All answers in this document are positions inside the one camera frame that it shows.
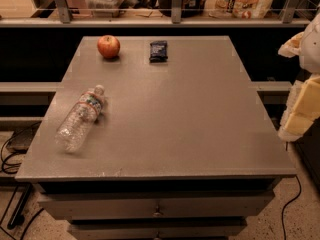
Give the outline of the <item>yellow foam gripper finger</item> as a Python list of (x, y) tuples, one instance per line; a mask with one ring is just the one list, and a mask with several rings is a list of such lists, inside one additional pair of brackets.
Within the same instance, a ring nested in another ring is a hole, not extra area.
[(287, 58), (298, 56), (300, 54), (300, 43), (302, 37), (303, 32), (294, 35), (279, 48), (278, 54)]
[(280, 120), (278, 136), (294, 142), (320, 117), (320, 76), (296, 80), (290, 89), (286, 109)]

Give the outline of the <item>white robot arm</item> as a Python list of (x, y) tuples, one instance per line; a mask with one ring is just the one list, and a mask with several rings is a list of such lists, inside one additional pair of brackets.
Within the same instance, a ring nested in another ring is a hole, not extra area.
[(278, 136), (294, 142), (320, 118), (320, 15), (283, 44), (278, 54), (288, 58), (298, 56), (300, 67), (310, 73), (307, 80), (296, 80), (292, 85), (280, 120)]

